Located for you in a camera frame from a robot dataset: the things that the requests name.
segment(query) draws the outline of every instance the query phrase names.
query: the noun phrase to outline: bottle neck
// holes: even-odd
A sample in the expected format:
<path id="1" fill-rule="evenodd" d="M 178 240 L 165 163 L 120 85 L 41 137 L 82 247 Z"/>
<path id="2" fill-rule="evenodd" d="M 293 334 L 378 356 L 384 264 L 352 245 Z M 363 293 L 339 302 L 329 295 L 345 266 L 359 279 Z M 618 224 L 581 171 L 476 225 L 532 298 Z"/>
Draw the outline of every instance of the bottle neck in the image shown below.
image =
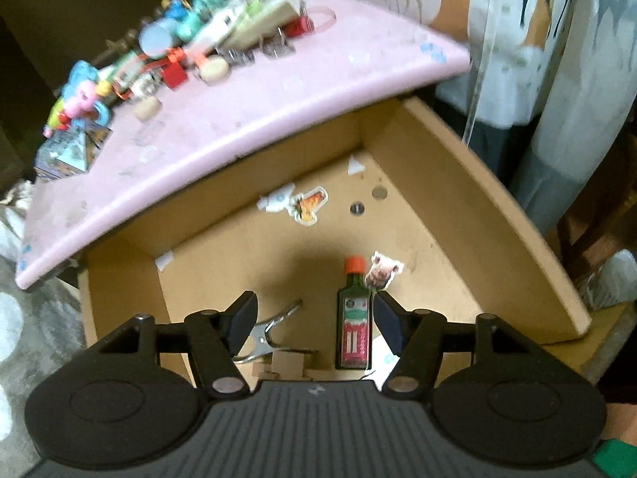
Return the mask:
<path id="1" fill-rule="evenodd" d="M 363 285 L 364 276 L 362 273 L 348 273 L 347 274 L 347 287 L 351 287 L 352 285 Z"/>

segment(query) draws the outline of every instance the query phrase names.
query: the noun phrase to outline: bottle label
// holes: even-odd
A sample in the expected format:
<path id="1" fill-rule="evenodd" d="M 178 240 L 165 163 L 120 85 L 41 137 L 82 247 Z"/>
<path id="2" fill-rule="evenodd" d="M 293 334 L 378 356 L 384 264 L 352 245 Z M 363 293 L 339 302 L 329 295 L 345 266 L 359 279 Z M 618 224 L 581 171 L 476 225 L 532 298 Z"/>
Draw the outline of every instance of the bottle label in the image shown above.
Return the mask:
<path id="1" fill-rule="evenodd" d="M 369 354 L 369 302 L 367 297 L 346 298 L 343 304 L 341 365 L 367 368 Z"/>

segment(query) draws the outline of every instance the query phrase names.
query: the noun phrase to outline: orange bottle cap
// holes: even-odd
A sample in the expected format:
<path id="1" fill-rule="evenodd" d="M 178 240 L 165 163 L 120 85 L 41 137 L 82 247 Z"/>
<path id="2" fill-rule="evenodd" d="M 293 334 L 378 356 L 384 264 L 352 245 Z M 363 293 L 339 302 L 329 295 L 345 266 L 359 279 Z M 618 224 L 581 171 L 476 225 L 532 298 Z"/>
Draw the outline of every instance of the orange bottle cap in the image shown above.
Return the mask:
<path id="1" fill-rule="evenodd" d="M 345 259 L 345 274 L 365 273 L 367 271 L 367 261 L 360 255 L 352 255 Z"/>

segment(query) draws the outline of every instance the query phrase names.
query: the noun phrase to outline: blue sticker mark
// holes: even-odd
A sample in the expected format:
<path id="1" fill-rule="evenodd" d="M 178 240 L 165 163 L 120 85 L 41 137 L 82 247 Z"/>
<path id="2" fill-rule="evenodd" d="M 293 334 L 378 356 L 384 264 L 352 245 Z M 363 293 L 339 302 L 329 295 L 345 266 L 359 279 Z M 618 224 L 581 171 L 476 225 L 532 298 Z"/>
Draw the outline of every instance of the blue sticker mark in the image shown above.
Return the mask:
<path id="1" fill-rule="evenodd" d="M 447 56 L 445 51 L 441 47 L 434 45 L 433 43 L 423 43 L 420 45 L 420 51 L 423 54 L 430 54 L 431 60 L 436 63 L 446 63 Z"/>

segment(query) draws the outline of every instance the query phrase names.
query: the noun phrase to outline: pink tabletop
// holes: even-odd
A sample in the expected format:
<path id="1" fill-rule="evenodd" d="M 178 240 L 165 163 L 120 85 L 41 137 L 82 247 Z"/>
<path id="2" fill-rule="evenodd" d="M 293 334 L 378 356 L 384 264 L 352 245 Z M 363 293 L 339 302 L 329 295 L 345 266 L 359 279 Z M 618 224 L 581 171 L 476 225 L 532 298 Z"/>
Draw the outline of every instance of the pink tabletop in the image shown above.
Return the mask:
<path id="1" fill-rule="evenodd" d="M 417 23 L 359 0 L 306 0 L 332 9 L 329 30 L 294 41 L 296 54 L 256 54 L 227 81 L 190 76 L 160 89 L 162 111 L 146 124 L 129 103 L 87 174 L 36 183 L 16 282 L 27 289 L 145 208 L 313 124 L 375 100 L 469 70 L 467 50 Z M 317 25 L 324 18 L 313 16 Z"/>

